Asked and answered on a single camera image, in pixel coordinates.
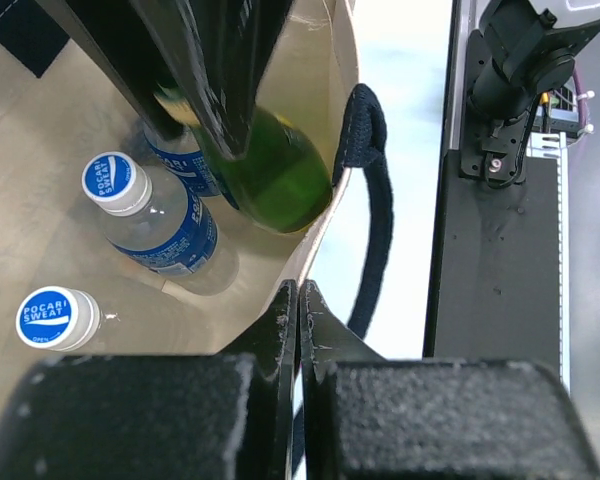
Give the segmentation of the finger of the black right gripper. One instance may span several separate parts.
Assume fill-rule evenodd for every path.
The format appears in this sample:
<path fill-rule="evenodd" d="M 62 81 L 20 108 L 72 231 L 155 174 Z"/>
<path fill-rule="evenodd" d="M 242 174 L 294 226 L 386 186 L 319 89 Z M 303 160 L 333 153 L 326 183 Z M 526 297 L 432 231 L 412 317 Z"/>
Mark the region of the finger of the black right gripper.
<path fill-rule="evenodd" d="M 154 97 L 165 62 L 130 2 L 46 0 L 39 5 L 101 69 L 145 123 L 166 140 L 180 136 L 183 127 Z"/>
<path fill-rule="evenodd" d="M 247 149 L 255 100 L 291 1 L 134 1 L 223 157 Z"/>

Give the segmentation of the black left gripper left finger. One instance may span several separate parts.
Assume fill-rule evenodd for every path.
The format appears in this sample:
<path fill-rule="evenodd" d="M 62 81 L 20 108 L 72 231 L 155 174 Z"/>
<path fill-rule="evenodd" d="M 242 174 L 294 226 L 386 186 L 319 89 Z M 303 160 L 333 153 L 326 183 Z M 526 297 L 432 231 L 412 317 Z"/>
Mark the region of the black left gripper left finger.
<path fill-rule="evenodd" d="M 0 479 L 288 479 L 298 288 L 206 356 L 56 356 L 0 417 Z"/>

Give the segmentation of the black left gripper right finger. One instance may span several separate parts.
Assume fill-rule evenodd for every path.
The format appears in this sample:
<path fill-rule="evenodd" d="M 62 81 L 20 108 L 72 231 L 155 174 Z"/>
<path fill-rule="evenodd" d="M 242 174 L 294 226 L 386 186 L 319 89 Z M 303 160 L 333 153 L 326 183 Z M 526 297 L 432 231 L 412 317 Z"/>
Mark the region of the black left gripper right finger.
<path fill-rule="evenodd" d="M 390 361 L 299 293 L 311 479 L 599 479 L 560 380 L 528 361 Z"/>

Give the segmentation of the Pocari Sweat bottle labelled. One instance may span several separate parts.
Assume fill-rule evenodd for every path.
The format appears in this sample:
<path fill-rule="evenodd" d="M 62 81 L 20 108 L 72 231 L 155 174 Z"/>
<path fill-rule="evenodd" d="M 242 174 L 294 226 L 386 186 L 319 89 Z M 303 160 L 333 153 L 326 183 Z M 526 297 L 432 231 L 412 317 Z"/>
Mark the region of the Pocari Sweat bottle labelled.
<path fill-rule="evenodd" d="M 171 140 L 161 138 L 148 124 L 143 125 L 143 133 L 164 167 L 194 194 L 199 197 L 216 197 L 221 194 L 197 140 L 189 129 L 184 128 L 179 137 Z"/>

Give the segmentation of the green Perrier bottle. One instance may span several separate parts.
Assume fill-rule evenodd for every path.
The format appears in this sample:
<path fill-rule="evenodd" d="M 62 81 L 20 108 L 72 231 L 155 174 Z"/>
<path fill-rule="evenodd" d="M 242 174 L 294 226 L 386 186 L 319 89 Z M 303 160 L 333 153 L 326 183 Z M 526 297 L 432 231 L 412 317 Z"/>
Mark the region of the green Perrier bottle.
<path fill-rule="evenodd" d="M 291 234 L 329 206 L 329 170 L 311 140 L 281 116 L 255 109 L 246 152 L 223 157 L 178 87 L 157 87 L 156 100 L 193 133 L 225 198 L 260 227 Z"/>

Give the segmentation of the Pocari Sweat bottle clear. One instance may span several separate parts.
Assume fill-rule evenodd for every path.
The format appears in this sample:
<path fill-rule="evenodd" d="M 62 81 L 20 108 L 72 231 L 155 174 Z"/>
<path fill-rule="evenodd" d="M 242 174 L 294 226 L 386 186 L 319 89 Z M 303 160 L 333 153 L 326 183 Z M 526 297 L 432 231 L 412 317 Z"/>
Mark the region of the Pocari Sweat bottle clear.
<path fill-rule="evenodd" d="M 111 351 L 119 345 L 115 303 L 91 289 L 48 285 L 20 303 L 15 330 L 27 346 L 54 352 Z"/>

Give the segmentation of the beige canvas tote bag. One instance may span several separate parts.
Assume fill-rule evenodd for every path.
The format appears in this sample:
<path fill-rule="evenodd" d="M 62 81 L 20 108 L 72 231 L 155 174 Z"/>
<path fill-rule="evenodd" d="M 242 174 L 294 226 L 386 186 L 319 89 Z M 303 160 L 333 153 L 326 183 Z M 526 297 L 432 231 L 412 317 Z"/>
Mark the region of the beige canvas tote bag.
<path fill-rule="evenodd" d="M 348 1 L 0 1 L 0 411 L 46 357 L 204 354 L 308 277 Z"/>

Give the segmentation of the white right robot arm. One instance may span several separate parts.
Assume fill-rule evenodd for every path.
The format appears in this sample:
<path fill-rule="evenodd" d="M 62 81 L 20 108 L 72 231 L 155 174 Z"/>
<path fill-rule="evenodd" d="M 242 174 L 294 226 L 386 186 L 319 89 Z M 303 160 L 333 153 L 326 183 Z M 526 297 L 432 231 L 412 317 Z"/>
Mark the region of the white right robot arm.
<path fill-rule="evenodd" d="M 154 98 L 170 74 L 221 154 L 241 158 L 255 99 L 292 5 L 288 1 L 45 1 L 138 114 L 167 137 L 177 124 Z M 479 21 L 490 60 L 472 94 L 490 119 L 519 116 L 562 85 L 600 32 L 600 1 L 491 1 Z"/>

